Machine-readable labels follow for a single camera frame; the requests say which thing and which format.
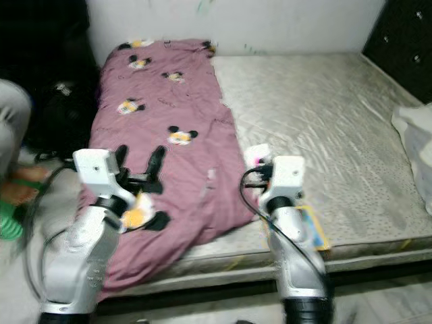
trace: gray pants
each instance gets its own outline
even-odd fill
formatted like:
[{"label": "gray pants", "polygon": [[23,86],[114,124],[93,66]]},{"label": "gray pants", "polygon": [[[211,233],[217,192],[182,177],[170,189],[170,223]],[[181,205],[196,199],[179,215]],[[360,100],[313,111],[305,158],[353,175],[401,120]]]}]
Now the gray pants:
[{"label": "gray pants", "polygon": [[31,106],[24,89],[0,79],[0,182],[16,166]]}]

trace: black bag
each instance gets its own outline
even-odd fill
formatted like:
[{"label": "black bag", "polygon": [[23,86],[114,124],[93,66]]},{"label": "black bag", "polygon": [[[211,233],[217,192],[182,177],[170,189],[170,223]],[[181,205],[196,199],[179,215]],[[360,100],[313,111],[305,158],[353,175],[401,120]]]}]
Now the black bag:
[{"label": "black bag", "polygon": [[44,103],[35,111],[24,144],[43,157],[72,158],[86,148],[97,112],[95,84],[58,82],[44,91]]}]

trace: wall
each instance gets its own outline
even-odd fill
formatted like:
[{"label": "wall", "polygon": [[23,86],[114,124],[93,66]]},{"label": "wall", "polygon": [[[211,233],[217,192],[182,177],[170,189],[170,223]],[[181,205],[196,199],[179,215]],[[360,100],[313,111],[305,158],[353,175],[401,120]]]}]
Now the wall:
[{"label": "wall", "polygon": [[103,64],[134,39],[210,38],[219,55],[360,51],[385,0],[88,0]]}]

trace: person's leg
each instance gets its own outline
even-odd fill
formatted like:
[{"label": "person's leg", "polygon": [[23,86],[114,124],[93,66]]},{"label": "person's leg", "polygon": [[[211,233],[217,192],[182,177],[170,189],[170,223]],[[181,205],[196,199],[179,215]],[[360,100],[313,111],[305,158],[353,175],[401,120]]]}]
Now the person's leg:
[{"label": "person's leg", "polygon": [[6,178],[15,151],[15,135],[4,120],[0,120],[0,183]]},{"label": "person's leg", "polygon": [[31,114],[31,101],[27,93],[7,80],[0,80],[0,140],[12,140],[12,144],[6,144],[3,152],[0,152],[0,177],[16,167],[22,139],[26,133]]},{"label": "person's leg", "polygon": [[15,171],[21,141],[30,119],[30,98],[19,86],[0,80],[0,199],[18,206],[32,199],[37,190],[8,181]]}]

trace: cloth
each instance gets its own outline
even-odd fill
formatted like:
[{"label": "cloth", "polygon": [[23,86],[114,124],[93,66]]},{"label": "cloth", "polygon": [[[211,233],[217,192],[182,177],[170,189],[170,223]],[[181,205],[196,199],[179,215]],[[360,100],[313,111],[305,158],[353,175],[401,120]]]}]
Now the cloth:
[{"label": "cloth", "polygon": [[418,193],[432,215],[432,104],[422,108],[397,108],[391,119],[411,162]]},{"label": "cloth", "polygon": [[0,182],[15,167],[31,114],[31,101],[17,84],[0,79]]},{"label": "cloth", "polygon": [[[142,283],[191,246],[252,219],[238,193],[244,163],[233,116],[220,102],[209,44],[143,44],[121,46],[110,54],[101,74],[90,147],[114,151],[128,145],[126,167],[140,173],[150,154],[164,145],[163,193],[151,197],[155,210],[165,211],[171,221],[160,232],[122,234],[101,299]],[[93,201],[85,190],[80,206]]]}]

